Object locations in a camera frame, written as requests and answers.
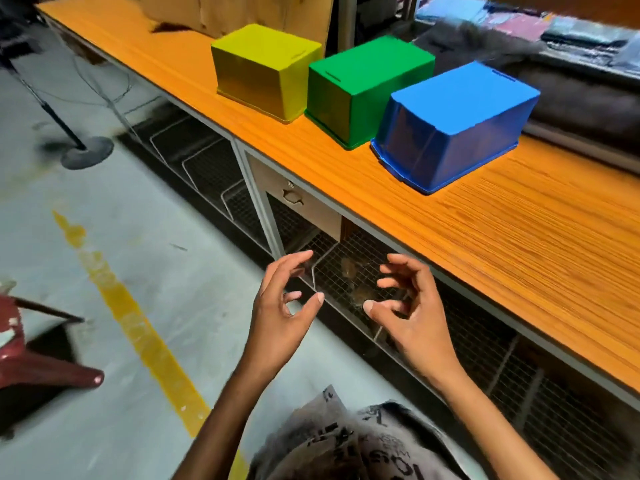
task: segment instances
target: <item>wooden table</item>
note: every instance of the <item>wooden table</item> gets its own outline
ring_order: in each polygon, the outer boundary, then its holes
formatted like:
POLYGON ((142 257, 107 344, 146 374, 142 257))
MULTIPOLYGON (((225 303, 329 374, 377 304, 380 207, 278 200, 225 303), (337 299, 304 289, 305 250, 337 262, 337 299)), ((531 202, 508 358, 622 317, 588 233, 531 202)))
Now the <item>wooden table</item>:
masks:
POLYGON ((423 196, 304 117, 290 125, 216 94, 211 39, 151 33, 134 0, 43 12, 565 350, 640 392, 640 180, 522 137, 423 196))

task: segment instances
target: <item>gray concrete floor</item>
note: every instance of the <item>gray concrete floor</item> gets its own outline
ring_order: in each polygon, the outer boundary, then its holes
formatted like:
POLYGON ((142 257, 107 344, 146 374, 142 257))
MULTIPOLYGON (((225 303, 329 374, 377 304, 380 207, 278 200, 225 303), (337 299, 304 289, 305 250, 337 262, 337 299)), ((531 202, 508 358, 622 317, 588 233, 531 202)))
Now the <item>gray concrete floor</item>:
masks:
MULTIPOLYGON (((42 28, 35 33, 44 52, 15 62, 25 78, 83 103, 42 94, 81 136, 122 132, 57 39, 42 28)), ((127 85, 116 67, 93 71, 111 96, 127 85)), ((141 81, 133 83, 118 104, 122 111, 157 95, 141 81)), ((70 328, 74 346, 80 362, 106 373, 100 388, 64 393, 20 425, 14 439, 0 443, 0 476, 169 478, 191 437, 52 211, 86 229, 87 246, 102 252, 210 406, 242 352, 262 270, 121 145, 94 168, 63 169, 59 153, 45 149, 66 141, 65 135, 7 72, 0 72, 0 107, 0 275, 18 282, 17 295, 87 317, 70 328)), ((30 337, 56 323, 29 312, 24 322, 30 337)), ((244 457, 250 460, 295 407, 329 384, 348 408, 388 399, 408 404, 316 321, 252 414, 241 444, 244 457)))

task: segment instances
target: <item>blue plastic bin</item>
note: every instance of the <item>blue plastic bin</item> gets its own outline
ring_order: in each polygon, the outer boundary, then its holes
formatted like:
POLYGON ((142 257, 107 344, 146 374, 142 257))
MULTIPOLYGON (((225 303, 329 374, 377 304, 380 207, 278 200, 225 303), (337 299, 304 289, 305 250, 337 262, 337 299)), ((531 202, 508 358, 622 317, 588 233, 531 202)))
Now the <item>blue plastic bin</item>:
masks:
POLYGON ((518 145, 540 92, 477 62, 391 94, 371 146, 430 194, 518 145))

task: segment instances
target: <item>yellow plastic bin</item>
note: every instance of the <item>yellow plastic bin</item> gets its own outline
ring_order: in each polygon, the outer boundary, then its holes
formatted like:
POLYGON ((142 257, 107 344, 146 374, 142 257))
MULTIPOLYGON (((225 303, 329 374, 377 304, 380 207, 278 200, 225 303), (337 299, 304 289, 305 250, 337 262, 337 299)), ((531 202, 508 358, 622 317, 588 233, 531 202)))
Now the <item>yellow plastic bin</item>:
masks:
POLYGON ((290 123, 307 107, 309 64, 322 44, 251 24, 211 44, 218 93, 290 123))

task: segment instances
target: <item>round metal base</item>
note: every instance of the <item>round metal base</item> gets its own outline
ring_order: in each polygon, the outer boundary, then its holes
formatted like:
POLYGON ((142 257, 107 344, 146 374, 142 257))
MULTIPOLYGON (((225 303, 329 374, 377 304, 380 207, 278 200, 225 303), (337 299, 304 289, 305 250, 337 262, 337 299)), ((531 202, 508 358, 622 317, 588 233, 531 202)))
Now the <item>round metal base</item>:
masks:
POLYGON ((71 148, 62 155, 62 166, 68 170, 82 170, 98 165, 113 151, 113 142, 104 136, 94 136, 84 140, 86 150, 71 148))

